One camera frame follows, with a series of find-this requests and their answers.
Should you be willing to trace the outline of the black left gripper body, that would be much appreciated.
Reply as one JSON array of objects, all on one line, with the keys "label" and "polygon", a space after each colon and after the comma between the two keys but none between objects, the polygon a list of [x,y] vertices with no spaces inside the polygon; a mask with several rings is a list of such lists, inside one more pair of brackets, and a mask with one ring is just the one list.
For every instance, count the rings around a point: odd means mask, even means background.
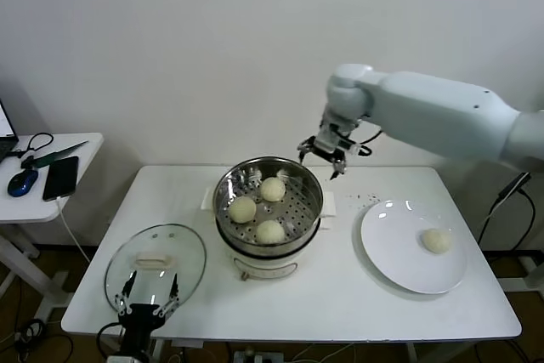
[{"label": "black left gripper body", "polygon": [[125,330],[119,355],[145,355],[149,351],[151,333],[165,322],[159,305],[132,303],[129,312],[119,314],[119,323]]}]

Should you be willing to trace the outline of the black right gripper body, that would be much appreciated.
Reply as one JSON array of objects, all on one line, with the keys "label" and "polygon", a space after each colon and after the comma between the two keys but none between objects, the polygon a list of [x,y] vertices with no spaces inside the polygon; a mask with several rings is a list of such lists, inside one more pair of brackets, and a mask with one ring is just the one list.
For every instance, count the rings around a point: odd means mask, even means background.
[{"label": "black right gripper body", "polygon": [[334,151],[328,151],[324,148],[321,148],[317,145],[315,141],[316,137],[312,136],[308,139],[309,151],[318,156],[319,158],[329,162],[329,163],[341,163],[345,162],[345,152],[341,149],[336,148]]}]

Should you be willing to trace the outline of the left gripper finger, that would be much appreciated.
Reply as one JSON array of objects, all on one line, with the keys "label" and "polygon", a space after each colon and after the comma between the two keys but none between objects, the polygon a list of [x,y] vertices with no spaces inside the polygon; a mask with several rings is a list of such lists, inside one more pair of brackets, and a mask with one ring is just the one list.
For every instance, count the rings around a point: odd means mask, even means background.
[{"label": "left gripper finger", "polygon": [[178,285],[178,275],[175,274],[173,277],[172,285],[168,295],[167,302],[157,309],[154,312],[154,315],[160,318],[170,318],[172,314],[177,310],[181,304],[179,300],[179,285]]},{"label": "left gripper finger", "polygon": [[129,304],[129,297],[136,281],[136,277],[137,271],[134,270],[129,274],[128,279],[123,284],[121,292],[116,294],[114,297],[116,311],[119,316],[129,315],[132,313],[132,308]]}]

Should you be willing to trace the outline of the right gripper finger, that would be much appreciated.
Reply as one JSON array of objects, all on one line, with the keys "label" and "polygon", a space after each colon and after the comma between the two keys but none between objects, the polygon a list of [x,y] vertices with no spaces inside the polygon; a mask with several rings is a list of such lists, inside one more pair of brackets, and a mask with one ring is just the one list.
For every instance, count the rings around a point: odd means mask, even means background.
[{"label": "right gripper finger", "polygon": [[298,147],[298,161],[300,164],[303,164],[303,160],[306,155],[315,153],[315,138],[307,138],[301,142]]},{"label": "right gripper finger", "polygon": [[332,164],[333,171],[332,171],[330,180],[333,180],[337,178],[338,176],[345,174],[346,157],[344,154],[334,154],[331,160],[331,164]]}]

